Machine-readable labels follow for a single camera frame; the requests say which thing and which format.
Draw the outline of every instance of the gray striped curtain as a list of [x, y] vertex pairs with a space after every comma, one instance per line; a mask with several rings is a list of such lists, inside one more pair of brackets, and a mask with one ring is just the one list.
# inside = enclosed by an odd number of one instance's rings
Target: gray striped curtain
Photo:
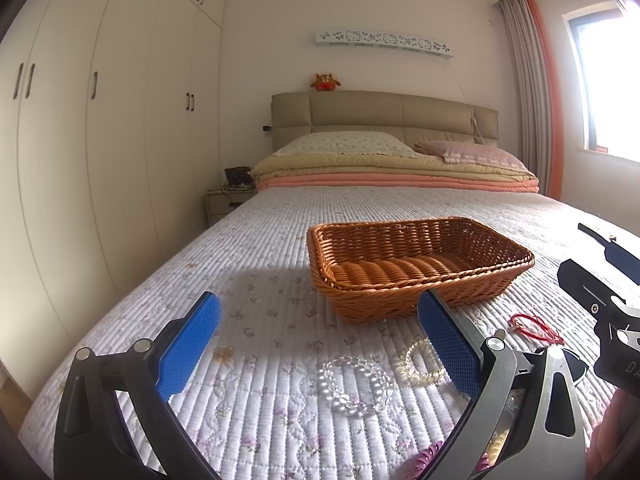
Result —
[[551, 174], [552, 120], [542, 39], [527, 0], [500, 0], [511, 40], [520, 97], [520, 147], [524, 165], [547, 195]]

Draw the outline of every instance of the blue textured pad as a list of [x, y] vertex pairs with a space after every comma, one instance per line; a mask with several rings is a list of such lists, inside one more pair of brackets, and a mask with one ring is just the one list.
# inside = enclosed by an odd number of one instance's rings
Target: blue textured pad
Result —
[[200, 356], [220, 323], [222, 310], [215, 294], [208, 294], [184, 324], [174, 342], [160, 358], [156, 389], [167, 402], [187, 384]]
[[478, 356], [429, 291], [418, 300], [418, 320], [455, 387], [475, 400], [481, 389]]

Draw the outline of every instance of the brown stuffed animal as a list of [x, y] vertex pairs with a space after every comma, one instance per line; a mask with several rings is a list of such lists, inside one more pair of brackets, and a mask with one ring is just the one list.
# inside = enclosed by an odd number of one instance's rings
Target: brown stuffed animal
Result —
[[319, 92], [332, 92], [336, 85], [342, 86], [333, 74], [316, 74], [311, 88], [315, 88]]

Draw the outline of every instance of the basket rim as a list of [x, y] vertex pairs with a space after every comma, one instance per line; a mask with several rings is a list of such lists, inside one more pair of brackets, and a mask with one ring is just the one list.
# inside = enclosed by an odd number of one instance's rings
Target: basket rim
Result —
[[[389, 282], [389, 283], [367, 283], [365, 285], [353, 285], [351, 283], [340, 282], [337, 281], [327, 275], [324, 270], [321, 269], [318, 260], [320, 258], [324, 258], [324, 253], [320, 246], [319, 233], [327, 229], [329, 227], [349, 227], [353, 225], [359, 225], [363, 227], [373, 226], [381, 227], [381, 226], [389, 226], [389, 225], [399, 225], [399, 224], [416, 224], [421, 222], [433, 222], [433, 221], [441, 221], [441, 220], [460, 220], [465, 221], [470, 225], [474, 225], [476, 227], [480, 227], [482, 229], [486, 229], [499, 236], [500, 238], [504, 238], [508, 241], [512, 246], [519, 248], [521, 252], [524, 253], [524, 257], [518, 260], [514, 260], [512, 262], [501, 262], [492, 266], [484, 266], [484, 267], [476, 267], [474, 269], [462, 270], [460, 272], [450, 272], [449, 274], [440, 274], [431, 277], [424, 278], [414, 278], [412, 280], [402, 280], [400, 282]], [[463, 280], [465, 278], [470, 278], [473, 276], [486, 276], [489, 274], [505, 274], [507, 272], [513, 272], [515, 270], [519, 271], [518, 273], [524, 272], [527, 269], [530, 269], [535, 264], [535, 255], [531, 252], [531, 250], [527, 249], [523, 245], [511, 240], [509, 237], [501, 234], [495, 229], [489, 227], [488, 225], [483, 224], [477, 220], [473, 220], [472, 218], [462, 217], [462, 216], [447, 216], [447, 217], [437, 217], [437, 218], [422, 218], [415, 220], [395, 220], [395, 221], [385, 221], [385, 222], [331, 222], [327, 224], [317, 224], [311, 226], [307, 231], [307, 240], [308, 240], [308, 250], [310, 251], [310, 266], [312, 274], [317, 275], [318, 280], [316, 281], [317, 286], [323, 286], [322, 288], [331, 289], [335, 291], [343, 291], [343, 292], [361, 292], [361, 291], [376, 291], [376, 290], [390, 290], [397, 288], [405, 288], [411, 286], [421, 286], [421, 285], [437, 285], [440, 283], [448, 283], [448, 282], [456, 282], [459, 280]]]

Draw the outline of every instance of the wardrobe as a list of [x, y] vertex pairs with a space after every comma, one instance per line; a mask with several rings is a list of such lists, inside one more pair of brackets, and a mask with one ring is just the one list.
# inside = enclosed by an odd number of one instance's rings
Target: wardrobe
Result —
[[32, 399], [206, 229], [224, 3], [28, 0], [0, 43], [0, 362]]

